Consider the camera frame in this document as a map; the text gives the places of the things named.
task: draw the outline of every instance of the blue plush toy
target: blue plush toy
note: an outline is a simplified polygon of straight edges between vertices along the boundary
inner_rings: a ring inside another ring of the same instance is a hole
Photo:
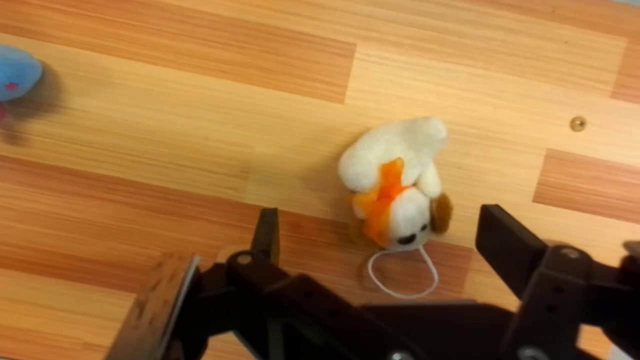
[[[0,43],[0,123],[8,117],[4,102],[25,95],[43,76],[43,64],[18,47]]]

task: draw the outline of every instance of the orange ear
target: orange ear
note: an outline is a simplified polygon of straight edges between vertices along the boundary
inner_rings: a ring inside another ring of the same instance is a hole
[[[432,229],[436,233],[444,233],[455,214],[452,199],[448,197],[448,194],[443,194],[432,199],[431,207],[432,207],[432,218],[431,218]]]
[[[354,209],[359,209],[367,218],[370,207],[377,204],[377,196],[378,196],[377,192],[356,192],[353,196]]]

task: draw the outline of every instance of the wood grain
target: wood grain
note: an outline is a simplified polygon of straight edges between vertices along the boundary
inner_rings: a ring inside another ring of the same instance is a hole
[[[2,0],[0,5],[12,13],[0,19],[6,34],[331,102],[344,98],[356,47],[165,1]]]
[[[582,0],[577,1],[564,0],[539,0],[539,1],[520,1],[520,0],[469,0],[523,16],[542,18],[550,21],[561,21],[577,28],[586,28],[595,31],[628,36],[640,29],[640,10],[628,3],[616,3],[610,0]]]
[[[640,167],[640,105],[631,98],[639,56],[628,46],[636,7],[610,0],[0,0],[0,7],[11,13],[0,18],[0,42],[47,64],[39,87],[11,103],[18,119],[0,129],[0,305],[17,309],[0,320],[2,356],[105,357],[163,252],[225,259],[248,243],[260,205],[282,209],[286,269],[353,301],[392,301],[363,271],[373,247],[353,241],[336,162],[356,136],[400,117],[436,114],[451,127],[438,169],[455,220],[428,243],[443,271],[435,300],[517,305],[474,254],[487,202],[607,263],[619,263],[620,241],[640,231],[636,220],[534,199],[549,148],[588,165],[604,159],[607,169]],[[568,126],[577,114],[588,119],[582,131]],[[567,181],[570,202],[591,184]],[[414,254],[380,263],[399,289],[431,279]],[[591,334],[604,357],[609,344]],[[217,357],[250,357],[231,336],[214,344]]]
[[[4,307],[12,307],[0,330],[11,331],[23,323],[25,331],[17,331],[17,342],[36,336],[36,350],[55,346],[59,336],[59,350],[53,352],[57,357],[105,353],[133,293],[151,275],[163,252],[196,252],[207,263],[225,259],[227,254],[248,246],[260,209],[11,157],[0,157],[0,173],[0,303],[4,300]],[[369,252],[370,247],[350,239],[348,228],[341,221],[282,214],[281,259],[286,269],[312,273],[356,303],[392,301],[363,271]],[[474,296],[464,292],[473,249],[431,241],[428,252],[443,275],[432,298]],[[419,254],[388,257],[380,265],[380,278],[402,289],[431,281]],[[116,300],[100,298],[105,293],[114,293]],[[105,326],[90,327],[105,316]],[[48,326],[39,326],[36,331],[28,326],[36,318]],[[225,348],[231,357],[242,356],[234,342],[223,346],[223,353]],[[0,353],[31,357],[34,352],[0,342]]]
[[[640,221],[640,167],[550,149],[534,202]]]
[[[613,95],[640,103],[640,38],[632,38],[626,46]]]

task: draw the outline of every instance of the stuffed toy dog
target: stuffed toy dog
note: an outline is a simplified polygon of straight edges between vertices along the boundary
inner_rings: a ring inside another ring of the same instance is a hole
[[[438,271],[423,246],[435,233],[444,233],[452,218],[452,204],[435,163],[447,136],[447,126],[436,117],[392,122],[363,134],[341,157],[339,171],[353,192],[360,229],[384,247],[369,262],[370,273],[382,289],[399,298],[426,292],[397,293],[378,281],[373,265],[382,254],[420,249],[436,286]]]

